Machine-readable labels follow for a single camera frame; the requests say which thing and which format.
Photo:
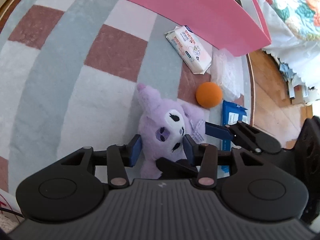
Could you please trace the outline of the blue packet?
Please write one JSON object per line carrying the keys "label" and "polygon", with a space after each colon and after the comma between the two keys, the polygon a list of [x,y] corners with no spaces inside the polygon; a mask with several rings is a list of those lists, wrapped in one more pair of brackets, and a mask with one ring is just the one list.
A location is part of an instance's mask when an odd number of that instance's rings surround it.
{"label": "blue packet", "polygon": [[[247,109],[234,102],[223,101],[222,103],[222,126],[236,124],[237,121],[247,122]],[[227,139],[222,140],[222,150],[229,151],[231,149],[231,141]],[[229,166],[222,165],[221,170],[224,175],[229,175]]]}

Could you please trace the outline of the purple plush toy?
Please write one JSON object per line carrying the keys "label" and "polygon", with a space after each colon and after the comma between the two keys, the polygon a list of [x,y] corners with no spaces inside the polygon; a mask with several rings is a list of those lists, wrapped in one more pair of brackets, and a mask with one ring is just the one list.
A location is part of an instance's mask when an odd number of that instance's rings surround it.
{"label": "purple plush toy", "polygon": [[138,124],[142,139],[143,179],[158,179],[162,172],[156,160],[163,157],[176,162],[185,159],[183,137],[188,134],[196,143],[205,139],[204,111],[189,103],[163,99],[160,92],[142,83],[137,85],[138,101],[143,109]]}

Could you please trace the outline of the orange ball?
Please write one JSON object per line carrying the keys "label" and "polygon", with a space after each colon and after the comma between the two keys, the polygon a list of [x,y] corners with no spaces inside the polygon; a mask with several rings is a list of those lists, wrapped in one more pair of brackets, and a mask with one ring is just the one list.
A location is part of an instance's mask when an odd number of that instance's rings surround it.
{"label": "orange ball", "polygon": [[222,89],[213,82],[205,82],[196,90],[196,101],[203,108],[213,108],[219,105],[223,99]]}

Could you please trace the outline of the clear plastic swab box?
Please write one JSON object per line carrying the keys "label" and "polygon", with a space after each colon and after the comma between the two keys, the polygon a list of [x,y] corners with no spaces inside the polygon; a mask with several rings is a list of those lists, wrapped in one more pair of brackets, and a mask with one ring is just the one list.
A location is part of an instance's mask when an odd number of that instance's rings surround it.
{"label": "clear plastic swab box", "polygon": [[238,100],[244,93],[242,58],[234,57],[226,49],[214,50],[210,81],[221,88],[224,100]]}

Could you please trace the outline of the white pink tissue pack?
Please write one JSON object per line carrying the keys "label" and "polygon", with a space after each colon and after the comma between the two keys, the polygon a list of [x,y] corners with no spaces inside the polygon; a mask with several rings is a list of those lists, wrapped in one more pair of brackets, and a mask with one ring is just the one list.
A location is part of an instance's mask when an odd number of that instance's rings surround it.
{"label": "white pink tissue pack", "polygon": [[212,57],[187,25],[175,27],[165,37],[193,74],[204,74],[209,69]]}

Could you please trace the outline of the papers under bed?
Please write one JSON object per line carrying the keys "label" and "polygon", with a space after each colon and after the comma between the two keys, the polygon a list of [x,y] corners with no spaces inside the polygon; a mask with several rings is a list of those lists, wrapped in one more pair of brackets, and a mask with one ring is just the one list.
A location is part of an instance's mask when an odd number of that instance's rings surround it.
{"label": "papers under bed", "polygon": [[281,62],[279,71],[287,83],[288,95],[292,105],[311,105],[318,100],[318,91],[314,87],[307,87],[288,64]]}

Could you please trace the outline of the white bed skirt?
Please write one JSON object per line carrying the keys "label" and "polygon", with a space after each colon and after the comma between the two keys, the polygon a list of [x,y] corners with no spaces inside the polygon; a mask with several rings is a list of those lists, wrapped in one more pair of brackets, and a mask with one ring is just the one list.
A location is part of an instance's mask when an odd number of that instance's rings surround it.
{"label": "white bed skirt", "polygon": [[271,37],[263,50],[287,63],[306,86],[319,89],[319,42],[299,40],[265,0],[257,1]]}

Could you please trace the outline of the checkered round rug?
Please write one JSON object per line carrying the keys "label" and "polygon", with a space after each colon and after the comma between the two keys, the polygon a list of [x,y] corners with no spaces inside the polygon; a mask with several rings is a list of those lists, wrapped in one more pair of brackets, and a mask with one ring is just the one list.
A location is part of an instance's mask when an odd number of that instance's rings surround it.
{"label": "checkered round rug", "polygon": [[21,0],[1,32],[1,187],[83,146],[136,134],[138,83],[195,103],[194,75],[165,38],[176,23],[127,0]]}

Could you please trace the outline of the pink cardboard box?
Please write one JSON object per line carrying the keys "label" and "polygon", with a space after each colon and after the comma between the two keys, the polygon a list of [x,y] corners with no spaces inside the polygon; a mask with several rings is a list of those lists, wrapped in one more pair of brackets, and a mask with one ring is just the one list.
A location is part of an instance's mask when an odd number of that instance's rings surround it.
{"label": "pink cardboard box", "polygon": [[154,11],[218,49],[242,56],[271,44],[257,0],[128,0]]}

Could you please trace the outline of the floral quilt bedspread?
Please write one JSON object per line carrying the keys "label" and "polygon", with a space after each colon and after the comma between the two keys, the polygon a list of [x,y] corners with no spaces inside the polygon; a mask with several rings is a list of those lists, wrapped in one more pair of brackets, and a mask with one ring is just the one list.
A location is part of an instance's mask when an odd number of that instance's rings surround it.
{"label": "floral quilt bedspread", "polygon": [[319,41],[319,0],[265,0],[294,35]]}

